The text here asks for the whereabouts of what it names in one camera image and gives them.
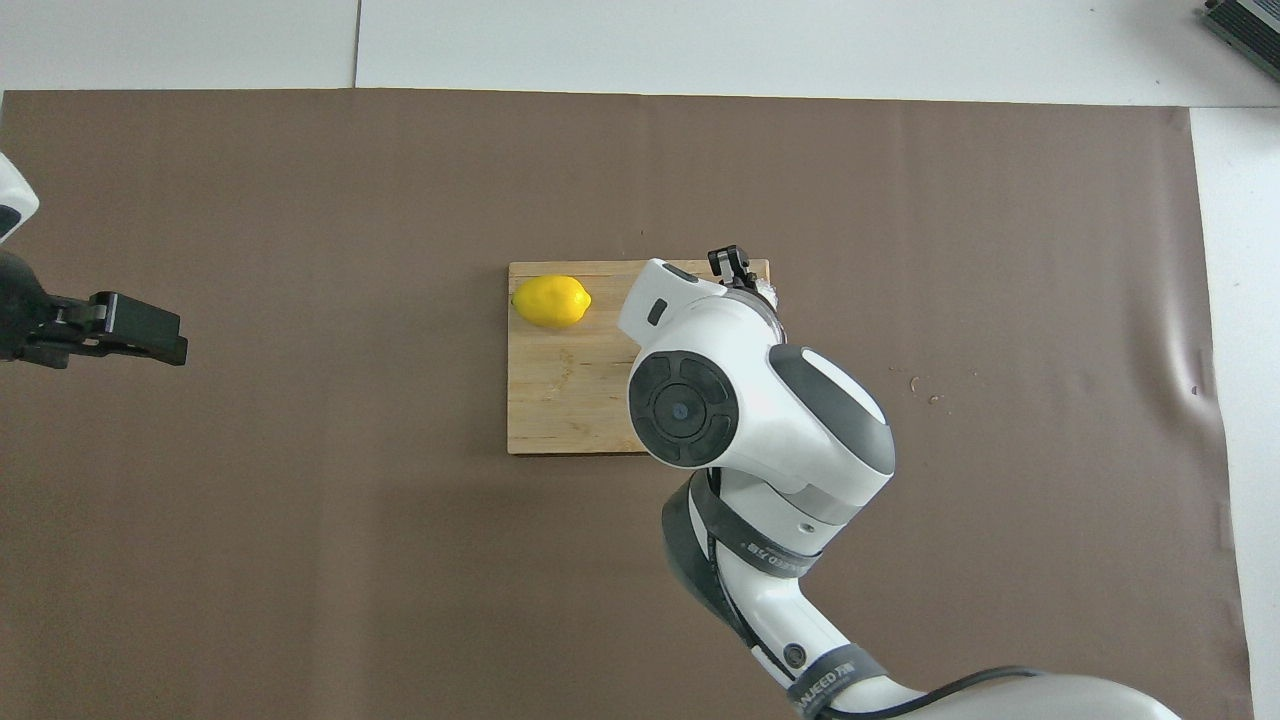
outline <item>black cable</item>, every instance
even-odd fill
[[[823,717],[824,720],[884,720],[886,717],[899,717],[911,712],[913,710],[919,710],[925,705],[932,705],[950,694],[972,688],[978,683],[986,683],[987,680],[996,680],[1000,678],[1034,678],[1037,675],[1047,675],[1047,673],[1034,667],[1024,667],[1021,665],[988,667],[987,670],[979,670],[973,675],[965,675],[959,680],[947,683],[936,691],[927,692],[915,700],[904,702],[902,705],[895,705],[893,707],[886,707],[883,710],[872,710],[869,712],[845,712],[842,710],[832,710],[828,707],[819,712],[818,717]]]

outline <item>brown mat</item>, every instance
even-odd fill
[[[0,147],[5,249],[191,338],[0,368],[3,717],[790,717],[681,473],[504,450],[508,263],[731,242],[895,427],[806,579],[850,638],[1249,714],[1185,110],[9,92]]]

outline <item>gray band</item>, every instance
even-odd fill
[[[849,685],[886,674],[865,650],[850,643],[814,660],[787,688],[787,700],[801,717],[814,720]]]
[[[696,473],[690,479],[694,506],[698,507],[707,532],[733,555],[774,578],[799,578],[818,561],[819,555],[791,552],[760,534],[712,492],[707,475],[707,471]]]

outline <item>lemon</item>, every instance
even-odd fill
[[[582,319],[591,296],[568,275],[539,275],[525,281],[511,296],[520,316],[544,328],[567,328]]]

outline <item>cutting board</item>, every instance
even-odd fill
[[[627,418],[627,375],[640,350],[617,328],[622,301],[644,260],[512,263],[507,269],[507,452],[582,455],[644,452]],[[716,281],[707,260],[672,265]],[[751,270],[769,278],[768,260]],[[538,275],[577,278],[591,307],[564,329],[532,325],[511,295]]]

